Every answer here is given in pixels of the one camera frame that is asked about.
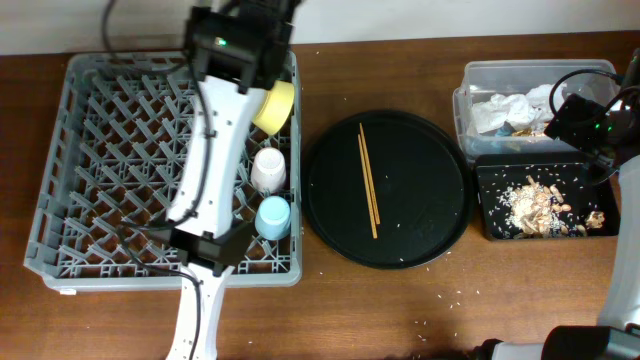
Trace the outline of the wooden chopstick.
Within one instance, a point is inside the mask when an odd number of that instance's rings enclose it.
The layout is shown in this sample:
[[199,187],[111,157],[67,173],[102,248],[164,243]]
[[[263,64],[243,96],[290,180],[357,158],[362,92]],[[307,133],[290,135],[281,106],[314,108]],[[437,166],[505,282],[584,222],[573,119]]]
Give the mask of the wooden chopstick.
[[375,214],[374,214],[374,208],[373,208],[373,201],[372,201],[371,190],[370,190],[370,185],[369,185],[369,181],[368,181],[369,179],[368,179],[368,173],[367,173],[367,168],[366,168],[366,163],[365,163],[364,147],[363,147],[361,135],[358,135],[357,139],[358,139],[358,145],[359,145],[361,168],[362,168],[363,179],[364,179],[364,184],[365,184],[364,186],[365,186],[366,200],[367,200],[367,206],[368,206],[368,212],[369,212],[369,218],[370,218],[370,224],[371,224],[372,237],[373,237],[373,239],[378,239],[377,226],[376,226],[376,222],[375,222]]
[[364,163],[364,169],[365,169],[364,172],[365,172],[365,175],[367,178],[367,184],[368,184],[367,185],[368,194],[369,194],[371,205],[372,205],[373,219],[374,219],[375,225],[379,226],[381,223],[381,220],[380,220],[377,198],[375,193],[373,174],[372,174],[372,169],[371,169],[370,159],[369,159],[369,154],[367,149],[366,135],[365,135],[364,127],[362,123],[359,124],[359,139],[360,139],[360,147],[362,150],[362,161]]

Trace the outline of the yellow bowl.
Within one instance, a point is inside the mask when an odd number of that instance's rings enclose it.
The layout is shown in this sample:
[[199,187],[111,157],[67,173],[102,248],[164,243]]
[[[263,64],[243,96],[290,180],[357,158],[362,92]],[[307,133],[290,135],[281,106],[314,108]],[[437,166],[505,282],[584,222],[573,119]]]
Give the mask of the yellow bowl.
[[267,135],[275,135],[284,126],[293,109],[295,86],[290,82],[276,81],[266,92],[265,101],[253,120],[253,124]]

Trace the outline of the pink cup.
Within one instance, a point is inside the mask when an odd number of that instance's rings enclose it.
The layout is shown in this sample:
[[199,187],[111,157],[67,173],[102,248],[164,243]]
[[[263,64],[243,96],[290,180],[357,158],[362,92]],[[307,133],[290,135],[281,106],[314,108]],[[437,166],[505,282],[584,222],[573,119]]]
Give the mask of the pink cup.
[[283,188],[285,181],[286,162],[284,155],[273,147],[259,150],[251,169],[252,186],[259,192],[275,194]]

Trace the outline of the blue cup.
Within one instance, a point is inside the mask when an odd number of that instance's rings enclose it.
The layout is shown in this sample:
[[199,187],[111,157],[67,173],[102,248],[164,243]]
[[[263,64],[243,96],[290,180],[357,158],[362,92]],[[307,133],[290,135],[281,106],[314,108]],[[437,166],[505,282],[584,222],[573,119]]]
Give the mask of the blue cup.
[[290,217],[291,208],[284,198],[267,197],[260,203],[256,214],[256,231],[266,240],[281,240],[290,232]]

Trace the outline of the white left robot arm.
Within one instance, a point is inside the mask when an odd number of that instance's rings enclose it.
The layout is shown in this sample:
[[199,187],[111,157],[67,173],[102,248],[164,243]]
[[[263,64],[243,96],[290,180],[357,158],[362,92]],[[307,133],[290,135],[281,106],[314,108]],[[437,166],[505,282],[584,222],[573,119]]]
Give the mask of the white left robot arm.
[[225,289],[252,242],[253,226],[232,214],[233,190],[249,129],[277,133],[297,103],[296,87],[281,80],[290,53],[293,0],[229,1],[219,9],[199,1],[186,22],[185,67],[196,102],[187,159],[162,222],[123,221],[127,232],[148,232],[177,249],[179,267],[147,271],[181,280],[170,359],[214,359]]

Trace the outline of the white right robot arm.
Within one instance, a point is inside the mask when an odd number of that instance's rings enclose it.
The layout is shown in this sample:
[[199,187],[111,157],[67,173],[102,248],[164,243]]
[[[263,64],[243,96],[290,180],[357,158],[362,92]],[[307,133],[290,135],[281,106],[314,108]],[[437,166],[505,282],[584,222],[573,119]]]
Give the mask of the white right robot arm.
[[639,51],[606,105],[571,95],[545,134],[618,173],[621,220],[612,281],[595,326],[557,326],[542,344],[489,339],[469,359],[637,359],[639,357]]

